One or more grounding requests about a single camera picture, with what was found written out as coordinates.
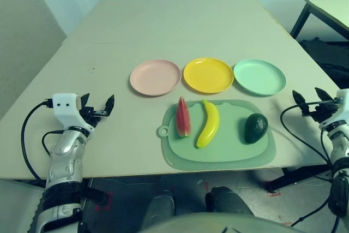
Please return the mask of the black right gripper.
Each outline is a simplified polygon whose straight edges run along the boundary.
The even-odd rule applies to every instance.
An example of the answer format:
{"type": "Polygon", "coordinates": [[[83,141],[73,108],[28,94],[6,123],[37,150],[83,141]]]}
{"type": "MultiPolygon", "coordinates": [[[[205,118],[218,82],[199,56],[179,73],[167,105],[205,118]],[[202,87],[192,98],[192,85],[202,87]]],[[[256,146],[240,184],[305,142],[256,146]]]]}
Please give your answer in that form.
{"type": "Polygon", "coordinates": [[[333,102],[333,98],[323,89],[315,87],[315,91],[321,102],[306,103],[304,97],[297,91],[292,91],[293,99],[300,108],[302,116],[310,116],[315,122],[322,123],[332,117],[337,111],[338,106],[333,102]],[[315,110],[309,112],[309,105],[314,105],[315,110]]]}

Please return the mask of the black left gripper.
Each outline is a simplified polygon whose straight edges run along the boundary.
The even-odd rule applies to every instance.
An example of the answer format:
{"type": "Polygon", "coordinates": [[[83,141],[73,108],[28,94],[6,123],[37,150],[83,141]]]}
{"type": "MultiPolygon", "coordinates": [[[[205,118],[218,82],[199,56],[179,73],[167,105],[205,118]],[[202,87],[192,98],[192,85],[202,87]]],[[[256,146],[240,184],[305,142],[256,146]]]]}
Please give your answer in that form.
{"type": "Polygon", "coordinates": [[[90,94],[87,93],[82,95],[80,98],[82,107],[80,110],[80,115],[87,124],[95,128],[101,121],[102,117],[108,117],[111,114],[115,104],[115,96],[111,95],[108,98],[107,102],[105,103],[105,110],[95,111],[93,107],[86,106],[89,95],[90,94]]]}

